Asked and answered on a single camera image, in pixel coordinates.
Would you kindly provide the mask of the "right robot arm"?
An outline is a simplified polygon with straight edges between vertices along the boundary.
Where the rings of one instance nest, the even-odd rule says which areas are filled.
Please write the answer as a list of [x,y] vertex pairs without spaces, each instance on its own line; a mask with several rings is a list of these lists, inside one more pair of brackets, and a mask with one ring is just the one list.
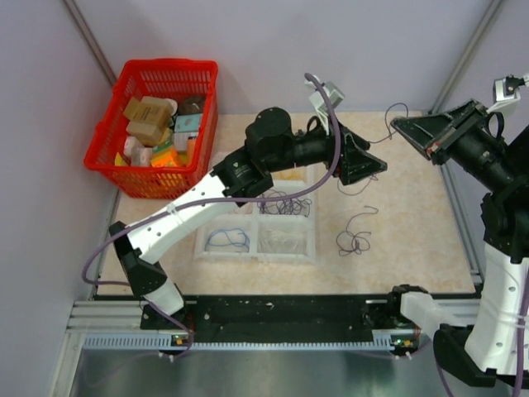
[[453,160],[488,192],[480,204],[486,276],[468,325],[421,289],[386,306],[395,327],[410,322],[432,340],[437,365],[473,387],[528,387],[528,132],[503,138],[504,115],[470,100],[448,112],[400,117],[392,127],[434,165]]

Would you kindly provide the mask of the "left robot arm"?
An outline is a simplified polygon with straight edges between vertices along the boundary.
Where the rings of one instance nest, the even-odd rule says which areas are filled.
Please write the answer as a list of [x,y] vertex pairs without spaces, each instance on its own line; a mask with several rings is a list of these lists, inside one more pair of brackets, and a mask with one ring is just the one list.
[[369,142],[343,124],[324,126],[312,117],[308,126],[307,132],[293,132],[287,111],[266,108],[246,128],[243,146],[185,194],[139,222],[110,226],[133,294],[155,306],[168,327],[182,326],[188,316],[182,294],[160,265],[174,244],[206,222],[261,199],[273,187],[275,172],[324,164],[332,177],[348,185],[388,168],[369,153]]

